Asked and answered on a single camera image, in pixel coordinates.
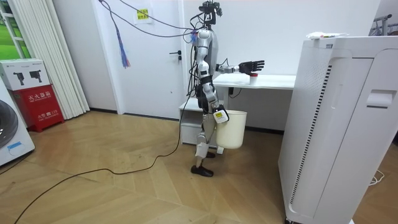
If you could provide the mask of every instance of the air purifier vent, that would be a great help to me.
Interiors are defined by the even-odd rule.
[[[325,94],[326,85],[328,84],[331,68],[332,68],[332,66],[329,65],[328,70],[326,71],[325,79],[323,80],[323,86],[322,86],[321,93],[320,93],[320,96],[319,96],[319,99],[318,99],[317,108],[316,108],[315,114],[313,116],[313,121],[312,121],[312,124],[311,124],[311,128],[310,128],[310,131],[308,133],[307,142],[305,143],[305,149],[304,149],[303,157],[301,159],[300,169],[298,170],[296,181],[294,183],[294,188],[293,188],[293,192],[292,192],[292,197],[290,198],[290,203],[293,203],[294,197],[295,197],[295,194],[296,194],[296,191],[297,191],[297,187],[299,186],[300,176],[301,176],[301,173],[303,171],[305,158],[307,157],[307,153],[308,153],[308,148],[310,147],[311,138],[312,138],[312,135],[313,135],[313,130],[315,129],[315,124],[316,124],[317,119],[318,119],[319,109],[321,108],[321,103],[322,103],[323,95]]]

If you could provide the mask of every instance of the red box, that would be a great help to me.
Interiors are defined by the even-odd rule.
[[[42,132],[53,124],[64,123],[51,85],[16,90],[12,94],[29,130]]]

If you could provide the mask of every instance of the window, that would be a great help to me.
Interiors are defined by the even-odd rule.
[[[30,58],[7,0],[0,0],[0,60]]]

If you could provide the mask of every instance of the cardboard box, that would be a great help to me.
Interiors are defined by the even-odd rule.
[[[9,90],[50,84],[43,61],[34,58],[0,60],[0,76]]]

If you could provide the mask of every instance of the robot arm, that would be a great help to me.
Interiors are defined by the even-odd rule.
[[[210,30],[199,30],[197,43],[198,77],[200,80],[201,90],[205,94],[206,100],[211,107],[208,110],[211,111],[210,113],[213,113],[217,123],[224,123],[229,121],[229,116],[224,109],[224,106],[220,105],[218,101],[218,97],[213,86],[212,74],[210,73],[210,66],[205,60],[208,56],[212,40],[213,33]]]
[[[198,32],[198,45],[197,45],[197,63],[198,63],[198,76],[203,93],[206,96],[209,105],[215,109],[220,106],[214,86],[212,84],[212,77],[210,75],[210,66],[205,61],[208,55],[208,49],[212,41],[211,32],[208,30],[200,30]]]
[[[217,65],[216,71],[221,74],[240,72],[247,75],[252,75],[253,72],[261,71],[264,68],[265,61],[243,62],[238,66]]]

